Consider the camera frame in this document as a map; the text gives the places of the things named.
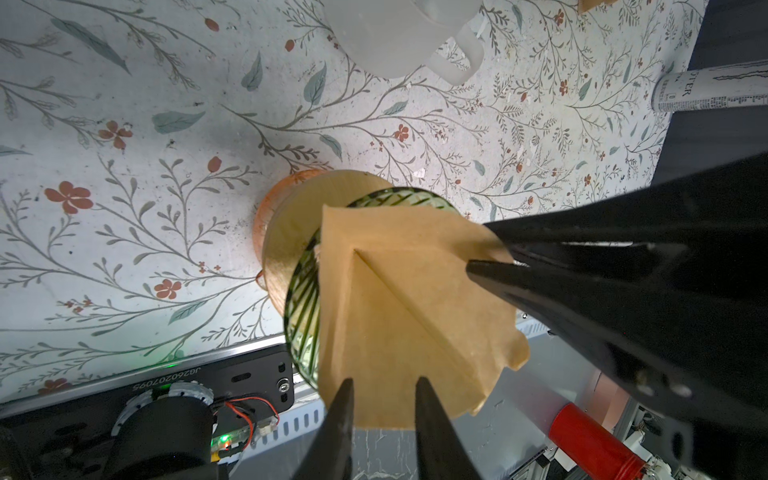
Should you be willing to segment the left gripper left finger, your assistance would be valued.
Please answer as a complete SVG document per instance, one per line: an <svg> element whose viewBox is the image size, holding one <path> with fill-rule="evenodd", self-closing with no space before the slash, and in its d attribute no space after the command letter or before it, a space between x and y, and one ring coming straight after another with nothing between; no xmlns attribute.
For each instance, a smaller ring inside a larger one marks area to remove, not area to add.
<svg viewBox="0 0 768 480"><path fill-rule="evenodd" d="M353 431L354 382L347 378L339 387L293 479L351 479Z"/></svg>

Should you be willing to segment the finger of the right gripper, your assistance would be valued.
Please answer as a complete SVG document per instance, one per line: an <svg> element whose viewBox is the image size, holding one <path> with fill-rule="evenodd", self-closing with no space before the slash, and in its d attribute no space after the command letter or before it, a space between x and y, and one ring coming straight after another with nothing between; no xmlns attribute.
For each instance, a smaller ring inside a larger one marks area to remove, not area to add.
<svg viewBox="0 0 768 480"><path fill-rule="evenodd" d="M767 155L581 207L488 222L505 245L704 243L767 235Z"/></svg>
<svg viewBox="0 0 768 480"><path fill-rule="evenodd" d="M488 261L466 273L663 414L767 417L765 305Z"/></svg>

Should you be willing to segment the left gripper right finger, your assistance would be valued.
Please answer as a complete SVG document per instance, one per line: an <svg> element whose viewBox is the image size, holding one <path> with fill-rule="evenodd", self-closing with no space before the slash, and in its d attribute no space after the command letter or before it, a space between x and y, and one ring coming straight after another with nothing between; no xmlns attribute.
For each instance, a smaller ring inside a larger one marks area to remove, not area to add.
<svg viewBox="0 0 768 480"><path fill-rule="evenodd" d="M426 377L416 383L415 427L420 479L481 479Z"/></svg>

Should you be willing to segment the green glass dripper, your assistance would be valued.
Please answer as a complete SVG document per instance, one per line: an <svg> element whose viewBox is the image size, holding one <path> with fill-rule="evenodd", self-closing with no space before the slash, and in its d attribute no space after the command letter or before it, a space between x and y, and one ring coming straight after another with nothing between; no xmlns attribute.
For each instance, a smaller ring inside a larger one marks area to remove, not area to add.
<svg viewBox="0 0 768 480"><path fill-rule="evenodd" d="M458 210L443 197L416 187L390 187L367 194L347 205L349 208L426 206L456 214ZM283 314L284 333L291 359L302 379L313 389L319 371L319 254L321 233L316 231L298 260L288 285Z"/></svg>

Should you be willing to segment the orange glass carafe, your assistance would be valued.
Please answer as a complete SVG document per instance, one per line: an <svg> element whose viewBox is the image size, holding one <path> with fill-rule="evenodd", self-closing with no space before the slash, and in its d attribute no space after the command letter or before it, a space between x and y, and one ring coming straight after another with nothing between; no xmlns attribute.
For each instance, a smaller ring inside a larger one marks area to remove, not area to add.
<svg viewBox="0 0 768 480"><path fill-rule="evenodd" d="M318 221L311 220L303 207L292 208L291 198L322 170L304 170L277 182L259 204L253 218L254 253L261 265L257 283L280 309L285 301L291 275Z"/></svg>

